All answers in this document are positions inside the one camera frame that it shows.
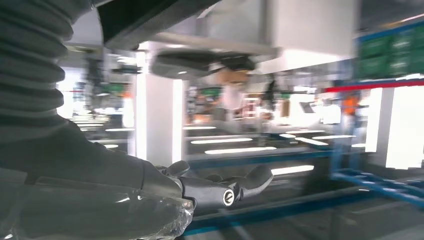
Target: red stripe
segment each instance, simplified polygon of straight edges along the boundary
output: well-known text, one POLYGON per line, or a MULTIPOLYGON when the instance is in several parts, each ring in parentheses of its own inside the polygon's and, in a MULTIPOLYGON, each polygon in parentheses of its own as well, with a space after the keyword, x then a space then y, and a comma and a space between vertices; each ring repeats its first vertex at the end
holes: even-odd
POLYGON ((328 87, 325 89, 326 93, 338 93, 364 89, 376 89, 376 88, 398 88, 398 87, 411 87, 411 86, 424 86, 424 81, 396 81, 387 83, 373 83, 364 85, 350 85, 350 86, 335 86, 328 87))

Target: green storage bin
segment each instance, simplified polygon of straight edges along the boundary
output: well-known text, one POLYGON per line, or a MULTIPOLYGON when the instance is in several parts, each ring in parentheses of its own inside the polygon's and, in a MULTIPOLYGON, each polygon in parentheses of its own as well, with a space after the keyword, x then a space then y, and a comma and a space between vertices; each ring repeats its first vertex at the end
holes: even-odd
POLYGON ((415 49, 424 49, 424 26, 414 28, 413 47, 415 49))
POLYGON ((393 36, 393 40, 390 44, 391 51, 393 53, 409 51, 414 42, 414 30, 402 31, 393 36))
POLYGON ((361 59, 381 56, 388 52, 392 36, 384 36, 368 41, 364 41, 359 47, 359 55, 361 59))
POLYGON ((410 73, 411 52, 398 52, 390 56, 387 66, 388 77, 396 78, 410 73))
POLYGON ((359 61, 358 77, 361 79, 377 79, 387 77, 389 56, 383 55, 359 61))
POLYGON ((424 74, 424 49, 414 50, 410 60, 411 74, 424 74))

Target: orange object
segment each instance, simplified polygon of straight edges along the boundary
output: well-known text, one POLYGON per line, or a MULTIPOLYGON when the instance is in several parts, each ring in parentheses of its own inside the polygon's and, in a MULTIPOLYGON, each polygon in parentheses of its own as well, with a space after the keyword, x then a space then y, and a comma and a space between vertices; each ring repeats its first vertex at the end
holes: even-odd
POLYGON ((343 112, 346 115, 355 115, 359 100, 357 97, 348 96, 343 101, 343 112))

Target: clear plastic cover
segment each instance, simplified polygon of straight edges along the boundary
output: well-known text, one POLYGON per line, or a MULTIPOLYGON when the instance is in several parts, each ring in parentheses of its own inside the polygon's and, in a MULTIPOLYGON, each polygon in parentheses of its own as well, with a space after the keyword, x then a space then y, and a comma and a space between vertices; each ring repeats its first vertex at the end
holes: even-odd
POLYGON ((139 189, 0 177, 0 240, 172 240, 193 210, 189 200, 139 189))

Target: blue metal rail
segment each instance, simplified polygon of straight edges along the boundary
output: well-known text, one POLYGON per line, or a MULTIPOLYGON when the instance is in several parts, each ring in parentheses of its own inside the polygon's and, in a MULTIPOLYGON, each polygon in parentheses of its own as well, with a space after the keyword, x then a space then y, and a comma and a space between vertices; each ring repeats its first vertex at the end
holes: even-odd
POLYGON ((372 173, 354 170, 351 168, 340 169, 332 174, 333 179, 340 179, 353 184, 364 186, 377 193, 405 201, 424 208, 424 190, 402 182, 382 178, 372 173))

